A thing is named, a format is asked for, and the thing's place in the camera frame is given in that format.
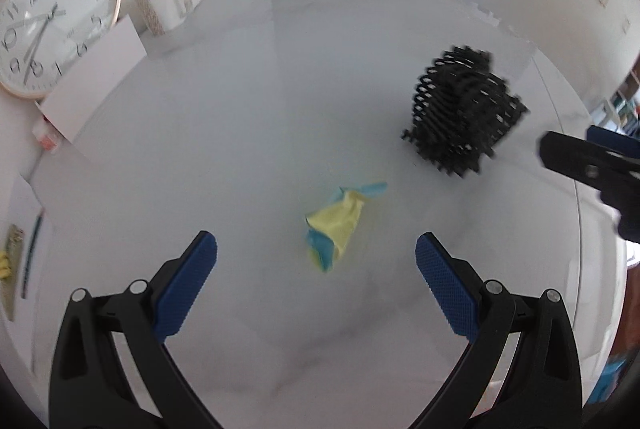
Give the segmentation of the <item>black pen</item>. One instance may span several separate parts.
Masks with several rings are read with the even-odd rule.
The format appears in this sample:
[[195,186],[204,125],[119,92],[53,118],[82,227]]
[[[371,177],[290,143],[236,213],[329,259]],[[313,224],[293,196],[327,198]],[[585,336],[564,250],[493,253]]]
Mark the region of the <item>black pen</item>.
[[34,259],[34,256],[35,256],[38,237],[41,230],[43,218],[44,218],[44,209],[42,208],[37,215],[34,229],[32,230],[32,238],[30,238],[30,241],[29,241],[29,247],[28,247],[27,256],[25,259],[23,282],[21,287],[21,299],[27,298],[29,277],[30,277],[30,274],[32,274],[32,260]]

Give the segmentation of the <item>white mug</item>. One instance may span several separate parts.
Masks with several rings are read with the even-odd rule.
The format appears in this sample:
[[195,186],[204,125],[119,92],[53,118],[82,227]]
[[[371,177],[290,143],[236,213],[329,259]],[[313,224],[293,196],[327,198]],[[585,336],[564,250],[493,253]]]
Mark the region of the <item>white mug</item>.
[[194,0],[134,0],[153,36],[179,27],[194,10]]

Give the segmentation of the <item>yellow crumpled paper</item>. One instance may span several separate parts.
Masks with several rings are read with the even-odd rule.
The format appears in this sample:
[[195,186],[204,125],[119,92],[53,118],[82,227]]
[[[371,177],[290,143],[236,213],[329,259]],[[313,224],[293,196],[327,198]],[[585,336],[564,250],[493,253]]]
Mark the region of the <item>yellow crumpled paper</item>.
[[367,202],[386,192],[386,182],[340,187],[326,207],[306,215],[307,251],[318,269],[328,273],[344,256]]

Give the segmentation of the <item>small red white jar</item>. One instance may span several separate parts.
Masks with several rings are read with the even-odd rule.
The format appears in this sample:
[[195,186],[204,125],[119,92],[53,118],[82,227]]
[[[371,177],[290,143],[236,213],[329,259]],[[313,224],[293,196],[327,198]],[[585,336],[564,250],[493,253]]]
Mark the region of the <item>small red white jar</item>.
[[45,152],[56,152],[63,143],[63,137],[44,117],[40,117],[32,127],[32,135]]

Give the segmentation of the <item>white box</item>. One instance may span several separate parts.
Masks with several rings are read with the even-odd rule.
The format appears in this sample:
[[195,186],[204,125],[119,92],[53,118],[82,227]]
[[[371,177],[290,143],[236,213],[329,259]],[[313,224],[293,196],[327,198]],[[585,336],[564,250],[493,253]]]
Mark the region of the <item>white box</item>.
[[92,115],[146,56],[129,15],[121,19],[58,80],[38,108],[74,143]]

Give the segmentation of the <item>green yellow booklet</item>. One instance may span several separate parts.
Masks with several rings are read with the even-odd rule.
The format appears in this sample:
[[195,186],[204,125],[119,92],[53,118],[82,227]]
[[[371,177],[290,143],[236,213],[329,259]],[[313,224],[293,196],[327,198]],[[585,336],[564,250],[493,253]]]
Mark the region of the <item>green yellow booklet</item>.
[[1,250],[1,301],[6,318],[14,321],[15,289],[24,249],[24,231],[11,224]]

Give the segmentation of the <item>white paper sheet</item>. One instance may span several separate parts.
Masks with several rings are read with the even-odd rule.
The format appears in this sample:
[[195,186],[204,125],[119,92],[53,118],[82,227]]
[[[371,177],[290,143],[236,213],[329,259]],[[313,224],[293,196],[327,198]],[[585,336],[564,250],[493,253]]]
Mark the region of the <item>white paper sheet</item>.
[[32,230],[34,229],[37,215],[42,208],[44,209],[32,186],[24,178],[18,176],[13,184],[9,201],[8,216],[6,217],[8,223],[6,223],[6,227],[1,232],[1,250],[6,245],[6,235],[8,235],[11,224],[15,224],[24,231],[24,249],[15,289],[14,321],[10,322],[6,318],[2,301],[1,318],[13,348],[26,369],[31,373],[34,371],[36,311],[39,288],[54,232],[54,227],[46,210],[44,210],[37,248],[32,260],[32,274],[29,277],[26,299],[21,299],[21,287],[29,241],[32,238]]

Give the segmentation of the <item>black plastic mesh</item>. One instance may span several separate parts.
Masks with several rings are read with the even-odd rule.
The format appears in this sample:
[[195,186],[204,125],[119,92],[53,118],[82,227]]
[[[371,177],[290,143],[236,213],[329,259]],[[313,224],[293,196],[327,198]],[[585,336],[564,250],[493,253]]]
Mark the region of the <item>black plastic mesh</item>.
[[463,178],[529,113],[492,72],[492,55],[454,46],[425,68],[412,96],[411,126],[401,138],[439,171]]

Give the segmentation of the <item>round white wall clock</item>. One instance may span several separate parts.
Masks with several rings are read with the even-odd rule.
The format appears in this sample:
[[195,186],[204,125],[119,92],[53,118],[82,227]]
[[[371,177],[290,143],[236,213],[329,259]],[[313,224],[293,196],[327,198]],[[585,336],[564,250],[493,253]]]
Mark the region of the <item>round white wall clock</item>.
[[41,100],[117,22],[122,0],[1,0],[1,88]]

